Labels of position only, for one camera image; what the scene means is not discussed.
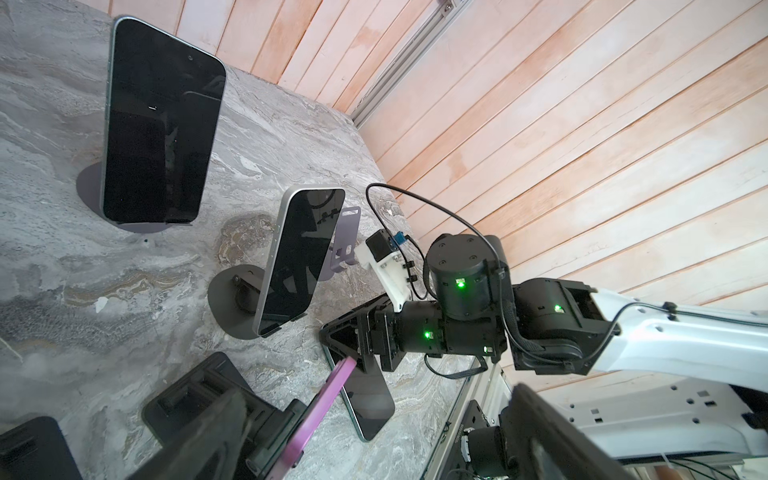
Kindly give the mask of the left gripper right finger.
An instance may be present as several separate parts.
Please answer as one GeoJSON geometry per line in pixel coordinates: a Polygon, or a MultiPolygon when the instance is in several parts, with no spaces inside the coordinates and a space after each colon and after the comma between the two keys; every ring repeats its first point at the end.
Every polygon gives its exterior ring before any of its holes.
{"type": "Polygon", "coordinates": [[[535,391],[512,390],[500,414],[501,461],[512,479],[629,479],[610,458],[535,391]]]}

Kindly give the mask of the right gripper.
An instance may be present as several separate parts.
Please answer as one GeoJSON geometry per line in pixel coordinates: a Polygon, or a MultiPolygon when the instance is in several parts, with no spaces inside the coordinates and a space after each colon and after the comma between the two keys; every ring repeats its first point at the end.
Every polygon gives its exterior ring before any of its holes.
{"type": "Polygon", "coordinates": [[[396,312],[385,294],[325,324],[319,339],[331,352],[355,359],[359,369],[372,369],[377,355],[385,372],[394,372],[407,353],[447,353],[445,320],[436,301],[408,301],[396,312]]]}

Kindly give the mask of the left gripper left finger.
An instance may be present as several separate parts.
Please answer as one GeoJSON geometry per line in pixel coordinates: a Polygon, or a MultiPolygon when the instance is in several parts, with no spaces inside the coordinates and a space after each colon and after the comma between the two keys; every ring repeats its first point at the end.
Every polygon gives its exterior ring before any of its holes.
{"type": "Polygon", "coordinates": [[[231,479],[243,445],[246,406],[230,390],[133,474],[132,479],[231,479]]]}

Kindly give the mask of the black phone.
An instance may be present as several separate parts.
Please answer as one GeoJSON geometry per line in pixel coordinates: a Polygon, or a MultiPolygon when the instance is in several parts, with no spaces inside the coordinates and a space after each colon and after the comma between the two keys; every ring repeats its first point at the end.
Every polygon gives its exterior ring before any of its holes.
{"type": "Polygon", "coordinates": [[[372,441],[395,413],[395,402],[375,358],[366,372],[354,369],[341,397],[363,442],[372,441]]]}

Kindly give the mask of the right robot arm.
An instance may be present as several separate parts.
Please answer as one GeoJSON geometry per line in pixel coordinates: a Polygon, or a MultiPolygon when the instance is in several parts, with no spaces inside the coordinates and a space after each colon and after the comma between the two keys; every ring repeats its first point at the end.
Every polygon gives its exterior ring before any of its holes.
{"type": "Polygon", "coordinates": [[[409,353],[473,356],[486,370],[510,352],[539,375],[643,371],[722,384],[745,409],[714,416],[766,454],[765,313],[645,303],[569,280],[514,284],[491,235],[440,236],[424,277],[427,300],[381,295],[325,325],[321,343],[366,372],[391,372],[409,353]]]}

